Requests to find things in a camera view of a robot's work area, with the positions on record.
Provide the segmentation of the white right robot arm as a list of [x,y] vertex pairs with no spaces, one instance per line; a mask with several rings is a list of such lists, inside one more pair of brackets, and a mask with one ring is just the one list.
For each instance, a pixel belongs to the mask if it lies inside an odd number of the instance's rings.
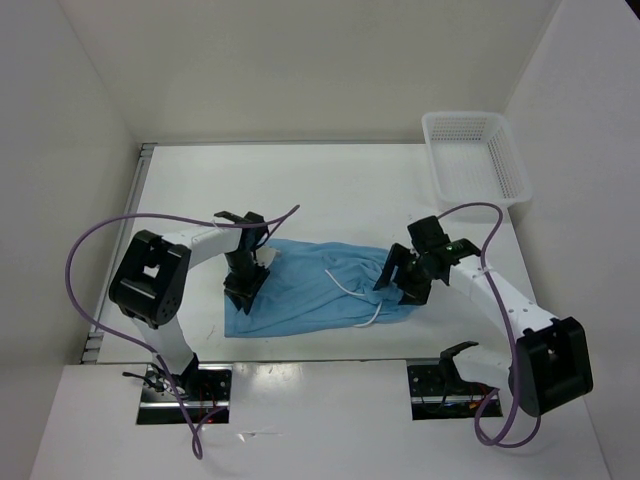
[[423,306],[432,284],[444,283],[466,297],[507,338],[510,358],[500,387],[531,417],[546,414],[593,390],[582,324],[541,308],[499,274],[486,249],[466,238],[451,240],[435,216],[410,224],[412,245],[391,246],[375,284],[397,287],[401,304]]

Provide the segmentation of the light blue shorts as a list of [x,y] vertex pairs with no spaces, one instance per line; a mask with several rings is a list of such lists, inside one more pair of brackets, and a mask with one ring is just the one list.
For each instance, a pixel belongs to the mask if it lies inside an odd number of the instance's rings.
[[403,292],[373,289],[388,251],[339,242],[275,239],[269,277],[249,313],[225,301],[227,338],[272,338],[403,322],[416,310]]

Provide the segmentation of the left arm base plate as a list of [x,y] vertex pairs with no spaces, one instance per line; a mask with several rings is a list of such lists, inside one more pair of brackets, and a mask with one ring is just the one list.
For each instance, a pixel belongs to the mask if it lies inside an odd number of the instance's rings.
[[[155,364],[147,364],[143,375],[124,372],[123,376],[142,382],[137,425],[185,424],[170,384]],[[201,364],[199,384],[187,392],[178,388],[189,418],[195,425],[227,424],[230,417],[232,387],[231,364]]]

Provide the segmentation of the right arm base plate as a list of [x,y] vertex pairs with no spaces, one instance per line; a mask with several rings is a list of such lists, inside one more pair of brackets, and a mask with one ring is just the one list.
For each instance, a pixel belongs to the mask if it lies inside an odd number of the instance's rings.
[[471,419],[491,392],[481,383],[448,386],[435,362],[408,363],[406,370],[413,421]]

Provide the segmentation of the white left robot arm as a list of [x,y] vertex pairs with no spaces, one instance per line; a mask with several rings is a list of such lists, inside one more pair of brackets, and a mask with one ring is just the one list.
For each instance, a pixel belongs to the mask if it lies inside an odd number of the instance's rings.
[[177,317],[189,270],[224,256],[228,266],[224,295],[236,313],[244,314],[250,312],[269,276],[268,264],[258,256],[269,234],[264,217],[228,211],[216,216],[232,226],[198,226],[164,235],[137,232],[108,292],[154,349],[165,389],[180,400],[191,398],[205,383],[197,354],[186,342]]

